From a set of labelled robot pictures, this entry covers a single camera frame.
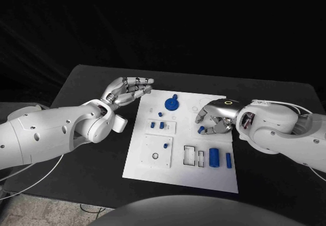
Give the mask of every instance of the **robotic hand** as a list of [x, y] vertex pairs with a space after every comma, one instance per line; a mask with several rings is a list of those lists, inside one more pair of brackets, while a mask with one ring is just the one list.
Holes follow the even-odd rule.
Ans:
[[194, 123], [206, 114], [216, 125], [200, 134], [228, 133], [235, 125], [239, 138], [267, 154], [284, 154], [297, 163], [326, 172], [326, 115], [301, 114], [297, 105], [254, 100], [246, 106], [217, 99], [203, 106]]
[[122, 132], [127, 119], [114, 110], [151, 92], [153, 79], [117, 78], [99, 100], [76, 107], [18, 109], [0, 125], [0, 169], [46, 161], [79, 145]]

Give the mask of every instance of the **robotic arm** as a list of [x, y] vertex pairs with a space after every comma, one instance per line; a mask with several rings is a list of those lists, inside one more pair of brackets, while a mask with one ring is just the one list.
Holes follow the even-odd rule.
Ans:
[[235, 125], [239, 138], [258, 151], [281, 153], [297, 163], [326, 172], [326, 116], [304, 108], [308, 114], [301, 114], [298, 108], [262, 100], [243, 106], [233, 100], [219, 99], [203, 106], [194, 123], [200, 123], [207, 114], [216, 125], [204, 129], [202, 135], [228, 133]]
[[111, 130], [122, 132], [127, 119], [114, 110], [151, 92], [153, 82], [117, 78], [99, 100], [76, 107], [26, 107], [13, 112], [0, 125], [0, 169], [46, 161], [79, 145], [101, 142]]

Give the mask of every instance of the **small blue part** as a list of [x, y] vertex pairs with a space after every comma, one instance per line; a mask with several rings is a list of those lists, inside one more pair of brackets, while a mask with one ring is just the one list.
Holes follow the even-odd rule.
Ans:
[[229, 153], [226, 153], [226, 167], [228, 167], [228, 169], [232, 168], [230, 154]]
[[199, 130], [197, 130], [197, 133], [200, 134], [200, 132], [204, 130], [204, 127], [200, 126]]
[[164, 102], [164, 108], [168, 111], [174, 111], [179, 108], [179, 101], [176, 99], [177, 99], [177, 95], [174, 94], [173, 98], [168, 98]]
[[217, 148], [209, 149], [209, 166], [219, 167], [219, 150]]

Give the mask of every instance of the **gray floor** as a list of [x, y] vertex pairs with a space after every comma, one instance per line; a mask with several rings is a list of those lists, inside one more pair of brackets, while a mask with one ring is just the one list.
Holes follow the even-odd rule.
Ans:
[[[96, 212], [98, 207], [82, 206]], [[101, 217], [112, 211], [105, 209]], [[11, 197], [0, 215], [0, 226], [85, 226], [95, 220], [96, 214], [80, 210], [79, 204], [37, 198], [29, 195]]]

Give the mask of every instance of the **white board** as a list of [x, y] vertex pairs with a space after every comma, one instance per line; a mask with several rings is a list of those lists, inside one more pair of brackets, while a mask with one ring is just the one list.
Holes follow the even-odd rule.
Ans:
[[[164, 101], [171, 98], [173, 94], [177, 94], [179, 108], [174, 111], [168, 111], [164, 108]], [[124, 178], [238, 193], [232, 158], [232, 134], [197, 134], [200, 126], [209, 127], [215, 125], [209, 117], [204, 117], [203, 122], [194, 124], [194, 117], [202, 107], [210, 100], [219, 98], [226, 97], [163, 90], [153, 90], [150, 94], [141, 97], [124, 166]], [[161, 133], [160, 129], [150, 128], [151, 120], [155, 120], [155, 127], [160, 126], [158, 121], [176, 122], [174, 133]], [[144, 152], [145, 135], [158, 135], [173, 139], [173, 145], [167, 146], [171, 148], [170, 165], [167, 167], [153, 167], [148, 164], [141, 164], [144, 153], [148, 153], [147, 156], [150, 156], [154, 150], [163, 150], [161, 142], [155, 142], [157, 147], [155, 143], [151, 143], [151, 149]], [[194, 147], [194, 166], [183, 164], [184, 146]], [[209, 148], [219, 149], [217, 168], [209, 166]], [[203, 151], [203, 168], [197, 166], [199, 151]], [[226, 168], [226, 153], [230, 153], [230, 169]]]

